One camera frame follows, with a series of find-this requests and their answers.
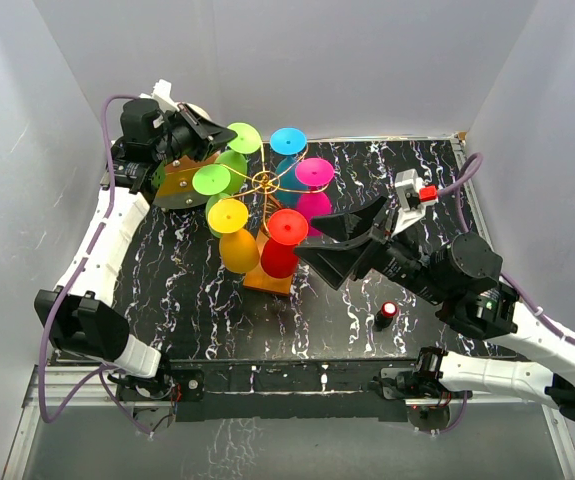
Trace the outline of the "red wine glass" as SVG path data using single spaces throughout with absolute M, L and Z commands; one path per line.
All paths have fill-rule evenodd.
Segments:
M 296 210 L 281 209 L 271 215 L 266 229 L 269 239 L 261 254 L 261 266 L 270 277 L 290 277 L 298 264 L 294 248 L 307 237 L 308 222 Z

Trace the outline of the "green wine glass front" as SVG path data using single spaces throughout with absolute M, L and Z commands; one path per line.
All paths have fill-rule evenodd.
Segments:
M 229 198 L 226 192 L 231 181 L 230 171 L 221 164 L 211 164 L 201 167 L 193 176 L 193 189 L 208 199 L 214 197 L 221 200 L 222 196 Z

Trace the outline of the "green wine glass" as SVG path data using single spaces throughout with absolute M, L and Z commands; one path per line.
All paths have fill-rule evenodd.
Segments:
M 226 192 L 231 181 L 230 171 L 221 164 L 211 164 L 201 167 L 193 176 L 193 189 L 208 199 L 214 197 L 221 200 L 222 196 L 229 198 Z
M 262 139 L 255 127 L 244 122 L 234 122 L 228 129 L 236 133 L 236 137 L 228 143 L 228 149 L 221 153 L 216 163 L 224 165 L 230 174 L 230 181 L 224 192 L 237 193 L 247 179 L 247 156 L 258 151 L 262 146 Z

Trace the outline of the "magenta wine glass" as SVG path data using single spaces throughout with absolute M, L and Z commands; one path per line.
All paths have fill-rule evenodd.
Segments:
M 308 237 L 320 236 L 321 232 L 312 226 L 311 220 L 332 212 L 332 204 L 325 189 L 334 178 L 334 167 L 323 158 L 312 157 L 302 160 L 295 174 L 298 181 L 308 188 L 307 193 L 300 195 L 296 210 L 308 222 Z

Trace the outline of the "orange wine glass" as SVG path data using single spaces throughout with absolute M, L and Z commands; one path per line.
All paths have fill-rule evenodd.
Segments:
M 234 198 L 219 200 L 208 214 L 209 226 L 220 235 L 222 263 L 237 274 L 250 272 L 260 260 L 256 239 L 246 229 L 248 217 L 246 205 Z

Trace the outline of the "blue wine glass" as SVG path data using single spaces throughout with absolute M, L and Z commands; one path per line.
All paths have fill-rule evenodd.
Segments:
M 301 186 L 295 177 L 295 165 L 298 155 L 306 146 L 306 135 L 294 127 L 280 128 L 271 135 L 270 147 L 281 158 L 275 172 L 282 188 L 295 189 Z

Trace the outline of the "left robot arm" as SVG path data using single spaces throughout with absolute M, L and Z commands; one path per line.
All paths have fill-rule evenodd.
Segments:
M 39 369 L 46 369 L 48 350 L 54 348 L 139 378 L 142 391 L 161 399 L 171 392 L 174 376 L 161 366 L 161 352 L 137 339 L 113 309 L 117 277 L 166 167 L 184 157 L 206 160 L 237 134 L 193 105 L 162 94 L 121 100 L 121 134 L 104 140 L 106 176 L 96 211 L 66 272 L 34 300 L 43 325 Z

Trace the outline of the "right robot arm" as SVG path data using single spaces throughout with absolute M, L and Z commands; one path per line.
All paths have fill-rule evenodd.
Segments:
M 429 204 L 420 194 L 408 194 L 389 211 L 379 197 L 358 210 L 315 217 L 315 229 L 330 242 L 308 241 L 295 254 L 333 289 L 375 270 L 436 306 L 437 319 L 455 332 L 523 358 L 473 358 L 424 347 L 413 370 L 383 372 L 373 387 L 396 399 L 486 391 L 538 402 L 575 422 L 570 331 L 526 309 L 517 290 L 501 279 L 501 257 L 478 234 L 463 233 L 435 251 L 424 250 L 414 226 Z

